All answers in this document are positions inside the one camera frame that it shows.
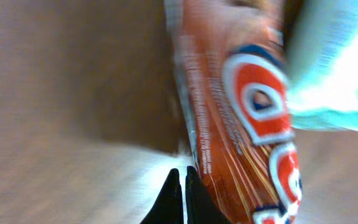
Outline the orange brown snack bar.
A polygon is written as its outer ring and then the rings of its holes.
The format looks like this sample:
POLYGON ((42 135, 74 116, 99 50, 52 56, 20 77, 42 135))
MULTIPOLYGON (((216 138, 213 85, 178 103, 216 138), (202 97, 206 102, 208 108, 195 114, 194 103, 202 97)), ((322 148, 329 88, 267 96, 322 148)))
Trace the orange brown snack bar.
POLYGON ((231 223, 289 224, 302 185, 283 1, 165 0, 192 165, 231 223))

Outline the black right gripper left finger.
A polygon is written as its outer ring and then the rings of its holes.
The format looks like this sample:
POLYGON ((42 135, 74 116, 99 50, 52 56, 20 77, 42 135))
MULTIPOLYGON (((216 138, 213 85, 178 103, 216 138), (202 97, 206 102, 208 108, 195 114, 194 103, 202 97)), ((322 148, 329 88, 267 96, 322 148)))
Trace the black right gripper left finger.
POLYGON ((184 224, 178 169, 171 169, 148 214, 140 224, 184 224))

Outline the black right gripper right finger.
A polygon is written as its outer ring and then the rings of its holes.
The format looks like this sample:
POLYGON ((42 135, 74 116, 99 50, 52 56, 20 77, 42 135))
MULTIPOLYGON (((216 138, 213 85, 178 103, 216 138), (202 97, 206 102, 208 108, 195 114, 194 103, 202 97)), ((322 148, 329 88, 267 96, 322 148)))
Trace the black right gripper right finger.
POLYGON ((216 207, 193 166, 186 168, 185 195, 188 224, 231 224, 216 207))

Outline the mint green snack packet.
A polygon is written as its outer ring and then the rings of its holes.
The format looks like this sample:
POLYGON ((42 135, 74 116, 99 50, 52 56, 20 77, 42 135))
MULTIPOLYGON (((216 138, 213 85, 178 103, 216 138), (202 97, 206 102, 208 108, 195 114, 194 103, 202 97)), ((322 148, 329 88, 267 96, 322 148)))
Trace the mint green snack packet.
POLYGON ((358 0, 305 1, 287 57, 293 126, 358 131, 358 0))

